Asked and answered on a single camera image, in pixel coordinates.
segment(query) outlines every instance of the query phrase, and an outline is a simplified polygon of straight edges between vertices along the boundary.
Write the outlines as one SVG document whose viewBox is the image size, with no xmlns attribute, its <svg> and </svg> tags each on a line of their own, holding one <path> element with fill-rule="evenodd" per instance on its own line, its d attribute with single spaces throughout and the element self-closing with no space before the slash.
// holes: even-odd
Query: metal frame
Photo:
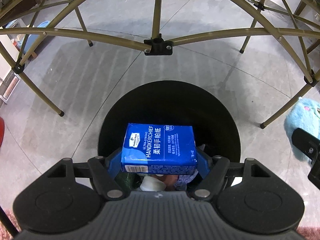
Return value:
<svg viewBox="0 0 320 240">
<path fill-rule="evenodd" d="M 10 19 L 4 19 L 5 15 L 12 9 L 14 6 L 16 6 L 20 1 L 22 0 L 11 0 L 6 6 L 4 6 L 0 10 L 0 23 L 4 24 L 10 20 L 12 20 L 12 17 Z M 83 19 L 81 17 L 80 10 L 78 6 L 82 4 L 86 0 L 67 0 L 62 2 L 57 2 L 54 4 L 48 4 L 44 5 L 44 1 L 40 4 L 38 8 L 34 8 L 31 10 L 28 10 L 27 12 L 19 14 L 17 17 L 22 17 L 24 15 L 27 15 L 29 13 L 36 12 L 35 16 L 32 19 L 32 23 L 36 20 L 37 14 L 40 12 L 40 10 L 49 8 L 55 5 L 60 4 L 68 4 L 51 22 L 46 28 L 34 28 L 32 25 L 30 25 L 29 28 L 11 28 L 11 29 L 3 29 L 0 30 L 0 34 L 26 34 L 25 40 L 27 39 L 27 36 L 29 34 L 38 34 L 39 37 L 36 39 L 36 41 L 32 44 L 31 48 L 26 52 L 24 57 L 22 59 L 18 59 L 17 62 L 15 62 L 12 57 L 9 55 L 9 53 L 5 50 L 3 45 L 0 43 L 0 53 L 2 56 L 7 60 L 7 62 L 10 64 L 10 66 L 13 68 L 15 72 L 17 72 L 18 69 L 23 68 L 23 65 L 27 58 L 31 55 L 31 53 L 34 51 L 34 49 L 39 45 L 39 43 L 48 35 L 48 36 L 63 36 L 63 37 L 71 37 L 71 38 L 79 38 L 79 39 L 85 39 L 88 41 L 88 43 L 91 45 L 92 41 L 99 41 L 114 45 L 119 45 L 127 48 L 137 49 L 140 51 L 150 51 L 152 49 L 151 45 L 144 44 L 137 41 L 131 41 L 124 38 L 114 37 L 110 35 L 100 34 L 100 33 L 92 33 L 88 32 L 85 24 L 83 22 Z M 308 59 L 308 53 L 312 51 L 318 44 L 320 44 L 320 32 L 316 31 L 305 31 L 300 30 L 297 26 L 296 20 L 302 21 L 314 28 L 317 28 L 320 30 L 320 25 L 313 23 L 311 21 L 308 21 L 304 19 L 303 17 L 300 17 L 296 14 L 293 14 L 285 0 L 282 0 L 283 4 L 286 7 L 287 11 L 277 10 L 269 7 L 264 6 L 265 0 L 260 0 L 259 2 L 255 0 L 251 0 L 254 5 L 257 7 L 253 7 L 250 3 L 248 3 L 246 0 L 231 0 L 235 4 L 237 4 L 240 8 L 245 10 L 249 15 L 253 17 L 253 21 L 250 28 L 241 28 L 241 29 L 229 29 L 229 30 L 219 30 L 219 31 L 213 31 L 213 32 L 207 32 L 207 33 L 198 33 L 193 35 L 188 35 L 184 37 L 174 38 L 171 40 L 168 40 L 169 42 L 172 42 L 173 46 L 179 46 L 183 44 L 188 44 L 192 42 L 198 42 L 198 41 L 207 41 L 207 40 L 214 40 L 214 39 L 221 39 L 221 38 L 230 38 L 230 37 L 241 37 L 246 36 L 246 39 L 244 41 L 244 44 L 242 48 L 240 49 L 240 52 L 243 53 L 245 50 L 245 47 L 247 46 L 249 39 L 251 36 L 257 36 L 257 35 L 272 35 L 283 47 L 284 49 L 290 54 L 292 59 L 295 61 L 295 63 L 298 65 L 298 67 L 301 69 L 302 73 L 304 74 L 304 78 L 306 80 L 306 85 L 294 96 L 292 97 L 278 112 L 276 112 L 273 116 L 271 116 L 268 120 L 263 122 L 260 127 L 265 128 L 267 125 L 269 125 L 272 121 L 274 121 L 276 118 L 278 118 L 281 114 L 283 114 L 286 110 L 288 110 L 297 100 L 298 97 L 303 96 L 306 92 L 308 92 L 311 87 L 313 87 L 317 81 L 320 79 L 320 71 L 318 71 L 316 74 L 311 69 L 309 59 Z M 160 19 L 161 19 L 161 2 L 162 0 L 155 0 L 155 7 L 154 7 L 154 15 L 153 15 L 153 24 L 152 24 L 152 39 L 161 38 L 160 35 Z M 320 4 L 317 3 L 316 0 L 301 0 L 301 4 L 306 4 L 308 6 L 311 6 L 315 11 L 320 13 Z M 76 11 L 76 15 L 79 19 L 79 22 L 82 27 L 82 31 L 78 30 L 69 30 L 69 29 L 57 29 L 55 28 L 56 25 L 62 21 L 70 12 L 73 10 Z M 285 15 L 290 16 L 294 29 L 289 28 L 276 28 L 274 27 L 262 14 L 261 10 L 270 10 L 277 13 L 282 13 Z M 259 22 L 263 28 L 255 28 L 256 23 Z M 290 44 L 286 41 L 284 36 L 298 36 L 300 45 L 303 51 L 304 60 L 306 62 L 306 65 L 302 62 L 302 60 L 298 57 L 297 53 L 293 50 L 293 48 L 290 46 Z M 317 38 L 318 41 L 315 42 L 313 45 L 311 45 L 308 49 L 305 48 L 304 42 L 302 40 L 302 37 L 312 37 Z M 25 75 L 25 73 L 18 71 L 19 77 L 45 102 L 47 103 L 55 112 L 57 112 L 60 116 L 63 116 L 64 112 L 61 111 L 54 103 L 52 103 L 42 92 L 39 90 L 39 88 L 36 87 L 36 85 L 33 84 L 33 82 Z"/>
</svg>

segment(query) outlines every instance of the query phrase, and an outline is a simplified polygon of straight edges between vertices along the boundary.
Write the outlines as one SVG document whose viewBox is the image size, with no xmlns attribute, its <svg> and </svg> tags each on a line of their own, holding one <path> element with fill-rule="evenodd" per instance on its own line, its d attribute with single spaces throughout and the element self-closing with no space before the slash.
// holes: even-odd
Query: wooden leg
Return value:
<svg viewBox="0 0 320 240">
<path fill-rule="evenodd" d="M 31 53 L 31 56 L 32 56 L 33 58 L 38 57 L 38 55 L 37 55 L 34 51 Z"/>
</svg>

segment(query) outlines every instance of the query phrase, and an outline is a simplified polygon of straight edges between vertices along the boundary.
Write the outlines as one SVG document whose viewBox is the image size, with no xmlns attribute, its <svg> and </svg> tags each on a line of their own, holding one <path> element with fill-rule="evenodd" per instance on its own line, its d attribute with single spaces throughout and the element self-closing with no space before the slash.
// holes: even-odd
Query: blue handkerchief package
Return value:
<svg viewBox="0 0 320 240">
<path fill-rule="evenodd" d="M 192 126 L 129 123 L 121 170 L 192 175 L 197 165 Z"/>
</svg>

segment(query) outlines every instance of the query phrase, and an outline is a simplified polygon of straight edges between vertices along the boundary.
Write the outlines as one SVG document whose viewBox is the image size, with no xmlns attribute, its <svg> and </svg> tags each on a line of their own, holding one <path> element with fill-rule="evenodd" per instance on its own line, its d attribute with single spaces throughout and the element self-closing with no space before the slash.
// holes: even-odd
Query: black circular container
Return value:
<svg viewBox="0 0 320 240">
<path fill-rule="evenodd" d="M 204 152 L 240 161 L 240 138 L 230 113 L 208 91 L 181 81 L 157 81 L 121 97 L 103 121 L 98 155 L 109 156 L 122 147 L 128 123 L 191 125 L 196 146 Z"/>
</svg>

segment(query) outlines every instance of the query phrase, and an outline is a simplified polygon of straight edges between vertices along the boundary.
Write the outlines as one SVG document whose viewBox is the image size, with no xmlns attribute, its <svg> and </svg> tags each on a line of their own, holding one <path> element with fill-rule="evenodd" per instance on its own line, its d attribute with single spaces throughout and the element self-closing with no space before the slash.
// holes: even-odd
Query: silver screw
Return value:
<svg viewBox="0 0 320 240">
<path fill-rule="evenodd" d="M 122 191 L 118 189 L 109 190 L 107 193 L 107 196 L 110 198 L 119 198 L 122 195 L 123 195 Z"/>
<path fill-rule="evenodd" d="M 195 191 L 195 195 L 197 197 L 208 197 L 208 196 L 210 196 L 210 191 L 207 189 L 197 189 Z"/>
</svg>

